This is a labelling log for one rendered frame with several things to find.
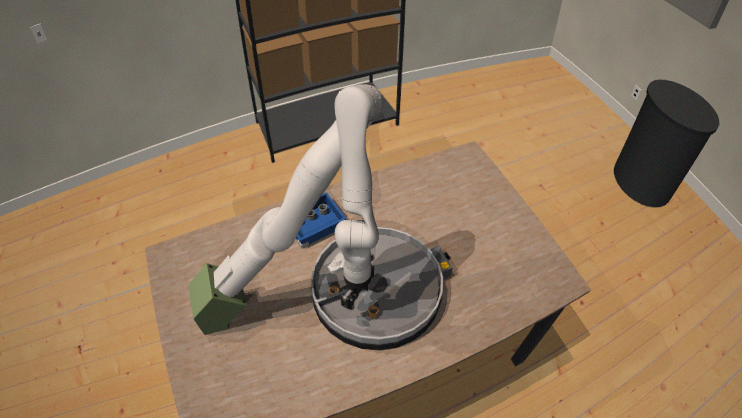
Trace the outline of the blue crate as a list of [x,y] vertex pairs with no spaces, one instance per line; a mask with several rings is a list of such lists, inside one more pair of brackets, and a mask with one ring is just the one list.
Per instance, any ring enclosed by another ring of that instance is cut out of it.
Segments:
[[[327,205],[327,214],[321,215],[319,213],[318,206],[320,204]],[[340,221],[347,220],[327,192],[322,194],[313,210],[315,211],[315,219],[308,220],[306,218],[296,237],[296,239],[299,239],[297,240],[301,248],[305,248],[309,244],[334,233],[337,224]]]

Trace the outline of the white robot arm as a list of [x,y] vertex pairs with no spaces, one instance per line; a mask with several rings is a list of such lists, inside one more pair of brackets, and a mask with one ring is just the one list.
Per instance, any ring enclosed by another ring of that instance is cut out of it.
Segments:
[[226,296],[236,296],[271,261],[275,252],[290,248],[341,166],[343,209],[363,220],[343,220],[337,224],[335,239],[341,251],[329,264],[329,272],[335,274],[344,269],[345,278],[356,284],[370,278],[370,249],[378,243],[379,233],[372,209],[366,130],[379,116],[382,106],[382,95],[372,85],[349,86],[338,93],[335,122],[303,156],[282,206],[267,211],[243,244],[214,271],[216,289]]

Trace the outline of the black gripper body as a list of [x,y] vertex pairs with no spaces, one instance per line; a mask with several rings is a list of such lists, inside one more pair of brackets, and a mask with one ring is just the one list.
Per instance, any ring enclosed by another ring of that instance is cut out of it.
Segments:
[[352,282],[349,282],[349,281],[348,281],[348,280],[347,280],[347,279],[345,278],[345,276],[344,276],[344,280],[345,280],[345,283],[346,283],[346,284],[347,284],[347,286],[348,286],[348,288],[347,288],[347,292],[348,292],[348,290],[350,289],[350,290],[351,290],[351,294],[356,294],[356,292],[357,292],[357,289],[361,289],[361,288],[364,288],[364,287],[366,287],[366,286],[367,286],[367,285],[368,285],[368,284],[370,283],[370,281],[371,281],[371,276],[370,276],[370,278],[369,278],[369,279],[368,279],[367,281],[365,281],[365,282],[363,282],[363,283],[360,283],[360,284],[356,284],[356,283],[352,283]]

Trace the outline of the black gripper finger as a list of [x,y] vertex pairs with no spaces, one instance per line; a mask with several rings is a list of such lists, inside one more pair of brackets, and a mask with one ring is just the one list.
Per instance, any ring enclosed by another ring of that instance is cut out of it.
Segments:
[[[374,266],[371,265],[371,278],[373,278],[373,277],[374,277]],[[368,291],[369,290],[369,284],[365,288],[363,288],[363,289],[366,290],[366,291]]]
[[351,294],[350,289],[348,290],[348,292],[346,291],[347,293],[345,295],[344,294],[341,295],[341,305],[347,309],[354,310],[354,302],[358,298],[361,290],[362,289],[357,289],[356,295]]

